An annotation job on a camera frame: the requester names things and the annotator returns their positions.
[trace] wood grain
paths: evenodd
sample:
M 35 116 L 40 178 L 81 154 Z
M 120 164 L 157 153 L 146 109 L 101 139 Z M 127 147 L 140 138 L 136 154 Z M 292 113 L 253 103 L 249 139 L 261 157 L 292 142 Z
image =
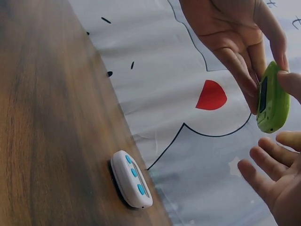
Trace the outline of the wood grain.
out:
M 108 160 L 141 159 L 101 58 L 67 0 L 0 0 L 0 225 L 167 226 L 120 200 Z

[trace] screen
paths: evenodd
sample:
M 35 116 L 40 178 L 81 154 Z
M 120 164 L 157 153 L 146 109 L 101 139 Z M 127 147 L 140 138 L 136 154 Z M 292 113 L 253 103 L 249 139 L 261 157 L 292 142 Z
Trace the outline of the screen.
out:
M 266 76 L 261 83 L 260 105 L 259 105 L 260 113 L 264 111 L 267 105 L 267 88 L 268 88 L 268 77 Z

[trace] white device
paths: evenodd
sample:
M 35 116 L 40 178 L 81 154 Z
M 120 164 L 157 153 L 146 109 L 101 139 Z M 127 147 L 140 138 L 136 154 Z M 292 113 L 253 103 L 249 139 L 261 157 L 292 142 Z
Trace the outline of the white device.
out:
M 116 152 L 111 167 L 124 200 L 134 208 L 152 206 L 152 196 L 136 161 L 125 151 Z

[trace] green electronic toy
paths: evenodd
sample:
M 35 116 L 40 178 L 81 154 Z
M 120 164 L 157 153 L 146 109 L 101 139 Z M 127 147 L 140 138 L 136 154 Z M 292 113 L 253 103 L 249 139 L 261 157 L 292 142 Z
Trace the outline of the green electronic toy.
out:
M 278 83 L 279 71 L 276 62 L 272 61 L 260 82 L 256 120 L 264 133 L 273 133 L 283 127 L 290 109 L 290 95 Z

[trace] blue button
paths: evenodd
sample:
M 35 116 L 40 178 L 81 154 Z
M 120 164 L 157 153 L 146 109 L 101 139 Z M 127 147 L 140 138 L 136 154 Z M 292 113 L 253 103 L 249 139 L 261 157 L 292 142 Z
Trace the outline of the blue button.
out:
M 136 170 L 135 169 L 131 169 L 131 171 L 132 171 L 133 176 L 136 177 L 137 176 Z
M 130 164 L 132 163 L 132 160 L 131 160 L 130 156 L 126 155 L 126 159 L 127 159 L 128 163 L 130 163 Z
M 140 191 L 141 195 L 145 194 L 145 190 L 142 185 L 138 185 L 138 190 Z

